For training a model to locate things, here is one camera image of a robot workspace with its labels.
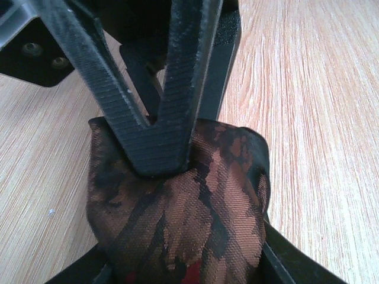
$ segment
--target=wooden table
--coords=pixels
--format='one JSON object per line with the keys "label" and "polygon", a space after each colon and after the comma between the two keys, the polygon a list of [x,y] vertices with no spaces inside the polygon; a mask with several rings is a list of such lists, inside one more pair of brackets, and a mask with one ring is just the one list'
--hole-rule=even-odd
{"label": "wooden table", "polygon": [[[378,2],[240,7],[220,120],[266,137],[273,225],[347,282],[379,283]],[[75,72],[51,89],[0,77],[0,283],[43,283],[95,244],[87,121],[99,114]]]}

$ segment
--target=light wood tabletop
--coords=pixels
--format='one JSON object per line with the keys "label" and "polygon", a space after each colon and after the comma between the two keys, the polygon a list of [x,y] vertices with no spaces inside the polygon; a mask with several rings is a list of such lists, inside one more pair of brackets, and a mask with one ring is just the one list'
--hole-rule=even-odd
{"label": "light wood tabletop", "polygon": [[[267,139],[273,226],[343,280],[379,283],[379,3],[240,11],[220,121]],[[51,89],[0,76],[0,283],[43,283],[96,243],[87,121],[100,114],[76,72]]]}

